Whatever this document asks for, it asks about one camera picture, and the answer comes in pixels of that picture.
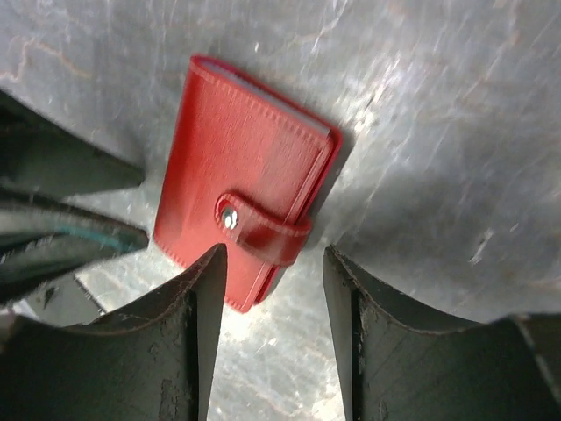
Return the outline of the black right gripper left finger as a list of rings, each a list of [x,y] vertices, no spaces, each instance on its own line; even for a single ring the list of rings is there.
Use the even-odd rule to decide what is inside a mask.
[[[227,249],[87,325],[1,318],[4,420],[204,420]]]

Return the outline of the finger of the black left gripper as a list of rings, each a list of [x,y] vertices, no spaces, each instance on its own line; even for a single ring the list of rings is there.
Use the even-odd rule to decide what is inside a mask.
[[[1,301],[93,263],[146,249],[136,225],[39,194],[1,189]]]
[[[46,196],[138,187],[142,159],[112,140],[84,139],[1,91],[1,185]]]

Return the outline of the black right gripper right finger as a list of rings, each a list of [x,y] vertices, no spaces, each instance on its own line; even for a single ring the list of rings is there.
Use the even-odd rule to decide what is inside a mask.
[[[458,318],[333,246],[323,288],[346,419],[559,419],[559,315]]]

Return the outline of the red leather card holder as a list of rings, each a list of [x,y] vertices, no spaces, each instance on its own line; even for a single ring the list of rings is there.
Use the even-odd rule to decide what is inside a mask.
[[[225,244],[225,302],[247,312],[304,248],[342,143],[336,126],[239,69],[192,56],[155,243],[182,267]]]

